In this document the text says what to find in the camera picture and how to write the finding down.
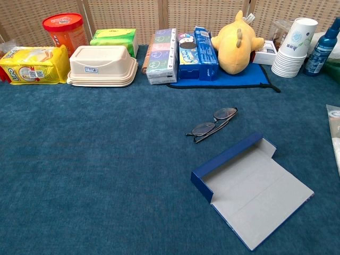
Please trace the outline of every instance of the cardboard box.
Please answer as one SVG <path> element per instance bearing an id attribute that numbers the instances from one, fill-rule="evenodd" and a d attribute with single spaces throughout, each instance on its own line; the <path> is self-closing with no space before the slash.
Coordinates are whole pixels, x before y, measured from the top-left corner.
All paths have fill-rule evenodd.
<path id="1" fill-rule="evenodd" d="M 205 28 L 195 27 L 195 38 L 201 63 L 199 79 L 203 81 L 212 81 L 217 78 L 218 60 L 210 37 L 210 33 Z"/>
<path id="2" fill-rule="evenodd" d="M 255 249 L 314 192 L 276 163 L 254 133 L 191 173 L 191 181 L 235 234 Z"/>
<path id="3" fill-rule="evenodd" d="M 200 73 L 200 60 L 195 35 L 193 33 L 178 34 L 180 79 L 198 79 Z"/>
<path id="4" fill-rule="evenodd" d="M 252 53 L 252 62 L 262 65 L 273 65 L 277 51 L 272 41 L 265 41 L 263 48 Z"/>

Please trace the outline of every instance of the glasses lens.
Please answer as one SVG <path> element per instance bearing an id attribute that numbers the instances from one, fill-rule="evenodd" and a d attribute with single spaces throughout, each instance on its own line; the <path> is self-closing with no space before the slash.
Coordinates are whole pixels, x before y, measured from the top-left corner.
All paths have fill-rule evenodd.
<path id="1" fill-rule="evenodd" d="M 236 113 L 235 108 L 223 108 L 214 113 L 214 117 L 218 120 L 225 120 Z"/>
<path id="2" fill-rule="evenodd" d="M 197 125 L 191 133 L 197 137 L 201 137 L 207 133 L 209 133 L 213 128 L 215 127 L 215 124 L 212 122 L 206 122 Z"/>

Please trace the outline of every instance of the stacked trays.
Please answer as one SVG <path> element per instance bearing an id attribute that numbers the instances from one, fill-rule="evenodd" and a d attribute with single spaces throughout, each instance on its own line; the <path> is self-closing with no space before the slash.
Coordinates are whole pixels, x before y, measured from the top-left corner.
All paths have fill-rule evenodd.
<path id="1" fill-rule="evenodd" d="M 125 46 L 80 46 L 70 64 L 67 82 L 78 87 L 126 87 L 138 67 Z"/>
<path id="2" fill-rule="evenodd" d="M 295 77 L 307 57 L 310 41 L 318 22 L 308 18 L 297 18 L 286 39 L 278 49 L 271 70 L 286 78 Z"/>

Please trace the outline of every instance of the bottle cap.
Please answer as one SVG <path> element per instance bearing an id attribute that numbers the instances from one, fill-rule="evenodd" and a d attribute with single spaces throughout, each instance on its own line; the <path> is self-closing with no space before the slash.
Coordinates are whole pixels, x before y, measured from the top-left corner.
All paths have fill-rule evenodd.
<path id="1" fill-rule="evenodd" d="M 331 27 L 327 30 L 325 36 L 327 38 L 336 38 L 340 30 L 340 17 L 336 17 Z"/>

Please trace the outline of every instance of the stuffed toy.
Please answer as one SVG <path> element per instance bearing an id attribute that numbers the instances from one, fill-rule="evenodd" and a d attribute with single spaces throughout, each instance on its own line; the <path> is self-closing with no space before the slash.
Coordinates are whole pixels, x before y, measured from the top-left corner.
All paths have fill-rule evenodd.
<path id="1" fill-rule="evenodd" d="M 254 30 L 242 19 L 239 11 L 235 21 L 224 26 L 211 43 L 218 51 L 220 67 L 229 74 L 244 70 L 249 64 L 250 53 L 263 48 L 265 40 L 256 37 Z"/>

